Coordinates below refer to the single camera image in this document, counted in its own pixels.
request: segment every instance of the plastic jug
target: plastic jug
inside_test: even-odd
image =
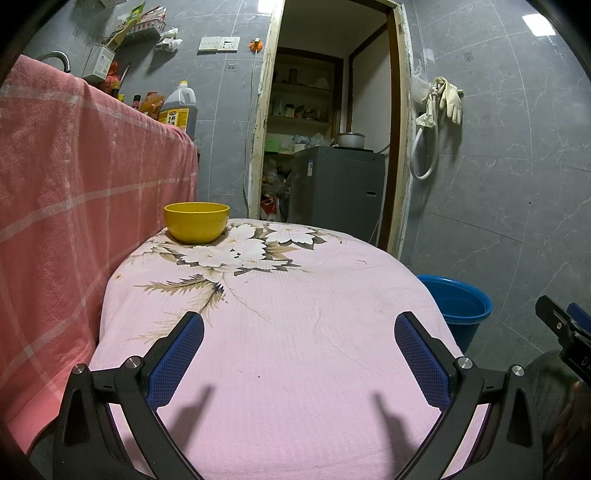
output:
[[[195,140],[197,112],[195,92],[189,88],[186,80],[182,80],[178,88],[162,104],[158,121],[179,127],[191,137],[191,140]]]

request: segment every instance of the pink cloth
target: pink cloth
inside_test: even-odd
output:
[[[186,311],[200,312],[203,344],[158,414],[207,480],[393,478],[439,415],[394,341],[396,316],[411,310],[460,355],[427,289],[342,233],[230,220],[215,243],[186,247],[161,233],[121,264],[91,369],[144,355]],[[113,413],[146,471],[120,408]]]
[[[190,138],[21,56],[0,89],[0,416],[26,450],[95,350],[107,280],[191,200]]]

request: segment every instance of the ceiling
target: ceiling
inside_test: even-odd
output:
[[[279,46],[346,58],[385,21],[350,0],[286,0]]]

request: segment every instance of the yellow bowl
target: yellow bowl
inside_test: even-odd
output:
[[[182,243],[208,244],[226,228],[229,212],[230,207],[221,203],[172,203],[164,207],[164,222]]]

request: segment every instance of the green box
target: green box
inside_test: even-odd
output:
[[[278,138],[265,139],[265,152],[279,153],[279,139]]]

